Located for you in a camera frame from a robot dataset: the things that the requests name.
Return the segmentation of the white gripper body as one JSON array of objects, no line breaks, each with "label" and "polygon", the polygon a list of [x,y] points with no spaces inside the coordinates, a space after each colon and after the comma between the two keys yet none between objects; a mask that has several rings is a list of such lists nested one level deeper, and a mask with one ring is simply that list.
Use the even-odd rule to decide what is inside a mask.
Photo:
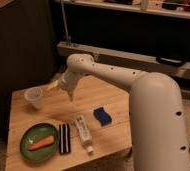
[{"label": "white gripper body", "polygon": [[66,70],[64,73],[62,73],[58,78],[58,86],[68,92],[72,93],[76,86],[78,81],[80,80],[80,75],[76,74],[70,70]]}]

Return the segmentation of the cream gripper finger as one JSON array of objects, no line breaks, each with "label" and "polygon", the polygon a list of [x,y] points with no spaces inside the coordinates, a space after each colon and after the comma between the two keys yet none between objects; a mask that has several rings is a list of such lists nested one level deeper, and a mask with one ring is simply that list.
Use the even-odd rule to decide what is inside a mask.
[{"label": "cream gripper finger", "polygon": [[57,86],[58,86],[58,80],[55,80],[55,81],[49,83],[45,90],[50,91],[50,90],[56,88]]},{"label": "cream gripper finger", "polygon": [[68,92],[68,95],[69,95],[70,101],[73,101],[73,99],[74,99],[74,93],[73,92]]}]

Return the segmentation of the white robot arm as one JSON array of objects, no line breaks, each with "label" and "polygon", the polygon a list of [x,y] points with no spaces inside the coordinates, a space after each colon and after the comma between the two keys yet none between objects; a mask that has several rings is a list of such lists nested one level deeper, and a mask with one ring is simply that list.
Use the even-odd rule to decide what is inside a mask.
[{"label": "white robot arm", "polygon": [[72,95],[86,75],[130,94],[134,171],[190,171],[181,90],[171,77],[97,63],[89,54],[72,54],[66,71],[48,88],[58,87]]}]

